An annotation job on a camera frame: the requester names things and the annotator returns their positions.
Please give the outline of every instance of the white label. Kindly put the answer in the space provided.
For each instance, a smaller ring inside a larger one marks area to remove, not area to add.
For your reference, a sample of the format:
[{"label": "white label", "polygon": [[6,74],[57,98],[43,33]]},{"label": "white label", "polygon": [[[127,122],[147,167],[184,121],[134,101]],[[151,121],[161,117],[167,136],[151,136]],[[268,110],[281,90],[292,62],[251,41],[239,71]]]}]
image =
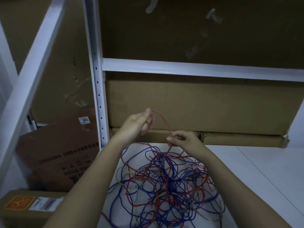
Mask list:
[{"label": "white label", "polygon": [[90,120],[88,117],[83,117],[83,118],[78,118],[78,119],[82,125],[90,123]]},{"label": "white label", "polygon": [[62,202],[62,198],[45,198],[39,197],[34,202],[34,204],[29,208],[29,210],[53,212],[56,210],[57,206]]}]

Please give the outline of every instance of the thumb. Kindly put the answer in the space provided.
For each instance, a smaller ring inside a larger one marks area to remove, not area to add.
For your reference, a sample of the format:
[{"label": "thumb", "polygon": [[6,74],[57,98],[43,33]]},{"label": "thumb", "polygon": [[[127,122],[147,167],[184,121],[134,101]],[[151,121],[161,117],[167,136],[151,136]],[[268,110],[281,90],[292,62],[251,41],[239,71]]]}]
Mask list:
[{"label": "thumb", "polygon": [[139,117],[138,119],[136,120],[137,122],[139,122],[140,124],[144,124],[148,118],[150,117],[151,115],[151,109],[150,108],[147,108]]},{"label": "thumb", "polygon": [[169,143],[172,143],[173,145],[179,146],[179,147],[181,147],[181,148],[183,148],[183,145],[184,145],[184,143],[185,143],[185,141],[180,140],[180,139],[178,139],[178,138],[174,138],[174,137],[168,137],[168,138],[167,138],[167,141],[168,141]]}]

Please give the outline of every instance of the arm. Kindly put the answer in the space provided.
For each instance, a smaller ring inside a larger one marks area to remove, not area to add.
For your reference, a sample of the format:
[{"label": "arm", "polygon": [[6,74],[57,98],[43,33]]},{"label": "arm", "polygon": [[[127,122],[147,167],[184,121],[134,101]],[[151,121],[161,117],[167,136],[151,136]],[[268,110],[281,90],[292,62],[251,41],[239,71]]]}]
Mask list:
[{"label": "arm", "polygon": [[175,131],[167,138],[169,145],[181,147],[207,168],[238,227],[282,227],[289,224],[267,203],[249,189],[192,132]]},{"label": "arm", "polygon": [[44,228],[96,227],[120,155],[139,133],[145,133],[151,110],[131,115],[96,157]]}]

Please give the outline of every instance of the person's right hand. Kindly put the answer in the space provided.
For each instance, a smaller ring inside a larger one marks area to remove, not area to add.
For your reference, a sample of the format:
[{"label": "person's right hand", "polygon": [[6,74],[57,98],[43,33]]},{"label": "person's right hand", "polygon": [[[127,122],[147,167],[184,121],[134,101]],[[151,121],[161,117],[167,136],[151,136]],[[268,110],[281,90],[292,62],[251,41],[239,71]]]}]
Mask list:
[{"label": "person's right hand", "polygon": [[198,154],[207,150],[203,143],[198,139],[192,131],[173,131],[171,136],[167,138],[168,145],[179,146],[189,156],[197,158]]}]

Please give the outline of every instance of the hand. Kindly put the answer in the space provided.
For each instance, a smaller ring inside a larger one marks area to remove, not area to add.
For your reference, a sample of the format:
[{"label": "hand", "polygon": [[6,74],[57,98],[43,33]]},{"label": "hand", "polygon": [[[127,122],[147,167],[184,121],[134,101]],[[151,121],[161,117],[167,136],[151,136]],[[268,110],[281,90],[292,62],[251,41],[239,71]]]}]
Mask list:
[{"label": "hand", "polygon": [[196,159],[198,154],[202,154],[202,152],[208,150],[195,133],[191,131],[173,131],[171,137],[167,138],[167,141],[169,146],[179,146],[189,156]]},{"label": "hand", "polygon": [[120,142],[124,149],[128,148],[136,136],[145,134],[152,122],[151,109],[148,108],[139,114],[130,115],[119,131],[113,136],[113,140]]}]

